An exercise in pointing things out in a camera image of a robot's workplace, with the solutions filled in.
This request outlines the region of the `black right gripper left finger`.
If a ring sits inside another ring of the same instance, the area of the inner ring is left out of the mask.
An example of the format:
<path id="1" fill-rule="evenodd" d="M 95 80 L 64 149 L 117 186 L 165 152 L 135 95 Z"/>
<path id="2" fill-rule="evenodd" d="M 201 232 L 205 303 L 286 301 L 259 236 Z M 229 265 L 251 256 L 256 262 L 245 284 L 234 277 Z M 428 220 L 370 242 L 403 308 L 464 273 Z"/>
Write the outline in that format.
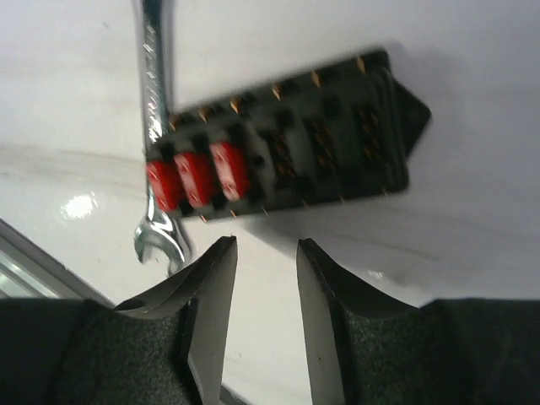
<path id="1" fill-rule="evenodd" d="M 115 308 L 145 321 L 179 316 L 171 361 L 190 404 L 219 403 L 236 268 L 237 239 L 223 236 L 193 264 Z"/>

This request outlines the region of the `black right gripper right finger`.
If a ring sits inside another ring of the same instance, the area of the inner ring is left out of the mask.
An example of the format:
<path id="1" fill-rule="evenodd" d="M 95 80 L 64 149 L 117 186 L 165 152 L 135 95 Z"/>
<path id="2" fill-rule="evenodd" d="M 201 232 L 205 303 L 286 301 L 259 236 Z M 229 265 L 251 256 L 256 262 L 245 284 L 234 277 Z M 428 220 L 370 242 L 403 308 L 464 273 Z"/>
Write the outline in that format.
<path id="1" fill-rule="evenodd" d="M 385 320 L 416 308 L 336 263 L 312 239 L 298 242 L 296 272 L 314 404 L 360 404 L 351 321 Z"/>

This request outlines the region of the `black fuse box base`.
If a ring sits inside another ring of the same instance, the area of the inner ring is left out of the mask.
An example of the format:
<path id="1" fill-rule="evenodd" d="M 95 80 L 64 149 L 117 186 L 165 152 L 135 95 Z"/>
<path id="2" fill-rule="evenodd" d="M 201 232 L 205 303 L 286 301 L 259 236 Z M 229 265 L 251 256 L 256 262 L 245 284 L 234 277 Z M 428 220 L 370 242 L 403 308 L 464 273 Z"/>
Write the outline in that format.
<path id="1" fill-rule="evenodd" d="M 260 84 L 174 114 L 147 163 L 203 154 L 216 189 L 170 215 L 205 221 L 387 196 L 407 189 L 408 156 L 429 125 L 429 107 L 393 75 L 375 49 Z M 239 201 L 223 194 L 210 145 L 238 147 L 250 180 Z"/>

